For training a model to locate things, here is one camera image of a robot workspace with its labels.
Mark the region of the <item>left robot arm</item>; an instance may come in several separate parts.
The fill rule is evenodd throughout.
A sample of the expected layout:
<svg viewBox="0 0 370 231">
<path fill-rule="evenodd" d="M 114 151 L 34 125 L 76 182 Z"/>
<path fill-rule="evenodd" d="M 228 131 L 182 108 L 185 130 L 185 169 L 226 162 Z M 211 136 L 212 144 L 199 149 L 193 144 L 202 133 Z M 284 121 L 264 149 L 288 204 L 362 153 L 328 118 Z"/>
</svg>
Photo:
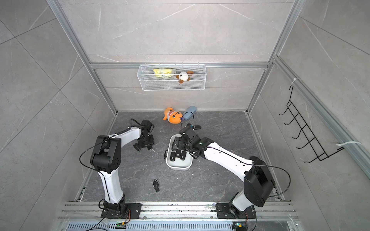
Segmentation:
<svg viewBox="0 0 370 231">
<path fill-rule="evenodd" d="M 155 126 L 148 120 L 141 123 L 130 119 L 131 124 L 127 129 L 112 135 L 100 135 L 95 145 L 88 148 L 92 150 L 90 158 L 90 169 L 96 171 L 102 181 L 105 198 L 99 202 L 102 209 L 101 218 L 125 218 L 138 219 L 141 213 L 141 203 L 126 203 L 119 182 L 119 166 L 121 164 L 121 149 L 132 141 L 136 151 L 143 148 L 151 150 L 154 145 L 154 136 L 151 134 Z"/>
</svg>

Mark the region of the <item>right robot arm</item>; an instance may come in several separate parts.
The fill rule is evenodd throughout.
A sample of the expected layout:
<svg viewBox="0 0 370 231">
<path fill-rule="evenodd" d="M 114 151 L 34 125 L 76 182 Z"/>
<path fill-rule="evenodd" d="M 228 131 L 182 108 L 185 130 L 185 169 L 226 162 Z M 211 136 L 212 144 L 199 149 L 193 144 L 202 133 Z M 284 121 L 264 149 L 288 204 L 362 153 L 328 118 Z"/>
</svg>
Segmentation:
<svg viewBox="0 0 370 231">
<path fill-rule="evenodd" d="M 276 186 L 271 166 L 258 157 L 242 158 L 224 149 L 210 138 L 195 133 L 200 127 L 187 124 L 170 138 L 166 163 L 174 170 L 188 170 L 199 157 L 215 162 L 243 182 L 243 190 L 228 203 L 216 203 L 218 219 L 255 218 L 256 207 L 262 208 Z"/>
</svg>

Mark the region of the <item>black key with buttons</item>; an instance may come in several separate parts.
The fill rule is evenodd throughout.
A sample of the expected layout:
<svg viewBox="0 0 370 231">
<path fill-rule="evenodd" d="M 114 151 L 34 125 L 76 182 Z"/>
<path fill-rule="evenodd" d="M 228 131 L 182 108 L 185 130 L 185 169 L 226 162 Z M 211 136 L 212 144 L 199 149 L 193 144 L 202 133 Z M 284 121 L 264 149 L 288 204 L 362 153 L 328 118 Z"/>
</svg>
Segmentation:
<svg viewBox="0 0 370 231">
<path fill-rule="evenodd" d="M 168 155 L 168 149 L 164 152 L 164 160 L 167 159 L 167 155 Z"/>
</svg>

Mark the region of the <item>white storage box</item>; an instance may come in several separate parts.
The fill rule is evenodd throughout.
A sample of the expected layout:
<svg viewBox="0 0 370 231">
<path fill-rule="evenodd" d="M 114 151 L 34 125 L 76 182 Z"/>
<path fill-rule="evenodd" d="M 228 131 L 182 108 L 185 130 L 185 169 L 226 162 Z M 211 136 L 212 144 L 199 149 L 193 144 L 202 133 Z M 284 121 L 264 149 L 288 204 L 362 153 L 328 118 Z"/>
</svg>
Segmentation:
<svg viewBox="0 0 370 231">
<path fill-rule="evenodd" d="M 166 164 L 169 168 L 173 170 L 180 170 L 180 171 L 189 170 L 193 164 L 193 157 L 188 152 L 187 152 L 187 156 L 184 161 L 181 160 L 180 158 L 176 158 L 175 161 L 170 161 L 171 152 L 176 152 L 176 150 L 186 151 L 183 147 L 183 140 L 181 139 L 179 134 L 173 135 L 170 138 Z"/>
</svg>

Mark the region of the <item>black VW key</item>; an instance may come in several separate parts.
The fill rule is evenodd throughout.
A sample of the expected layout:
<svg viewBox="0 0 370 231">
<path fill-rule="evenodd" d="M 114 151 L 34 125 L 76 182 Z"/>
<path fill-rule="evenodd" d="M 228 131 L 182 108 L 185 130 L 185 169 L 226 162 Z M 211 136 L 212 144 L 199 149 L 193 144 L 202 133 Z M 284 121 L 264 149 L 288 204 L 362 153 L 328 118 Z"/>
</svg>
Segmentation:
<svg viewBox="0 0 370 231">
<path fill-rule="evenodd" d="M 176 158 L 181 158 L 181 150 L 176 150 L 175 157 Z"/>
</svg>

